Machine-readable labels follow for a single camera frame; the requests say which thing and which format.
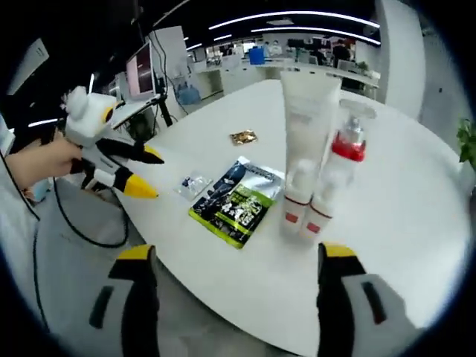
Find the person's left hand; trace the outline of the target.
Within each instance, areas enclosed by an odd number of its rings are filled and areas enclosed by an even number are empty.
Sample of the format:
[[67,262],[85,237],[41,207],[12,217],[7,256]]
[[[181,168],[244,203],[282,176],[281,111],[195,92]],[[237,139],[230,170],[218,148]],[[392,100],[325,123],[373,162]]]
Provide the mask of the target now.
[[36,152],[36,173],[39,179],[62,177],[71,172],[73,160],[82,158],[81,149],[64,138],[41,146]]

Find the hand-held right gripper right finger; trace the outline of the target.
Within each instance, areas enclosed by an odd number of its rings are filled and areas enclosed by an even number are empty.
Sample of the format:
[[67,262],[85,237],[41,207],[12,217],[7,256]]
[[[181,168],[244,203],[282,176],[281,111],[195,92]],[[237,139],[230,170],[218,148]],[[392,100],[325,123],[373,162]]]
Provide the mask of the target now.
[[404,299],[345,245],[318,245],[319,356],[399,356],[421,336]]

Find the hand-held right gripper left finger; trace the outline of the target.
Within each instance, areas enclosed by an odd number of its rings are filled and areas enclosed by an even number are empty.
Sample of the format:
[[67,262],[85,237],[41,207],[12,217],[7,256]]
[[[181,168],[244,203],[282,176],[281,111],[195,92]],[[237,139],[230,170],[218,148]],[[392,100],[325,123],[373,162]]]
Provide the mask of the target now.
[[68,356],[158,356],[154,246],[45,243],[36,253],[45,319]]

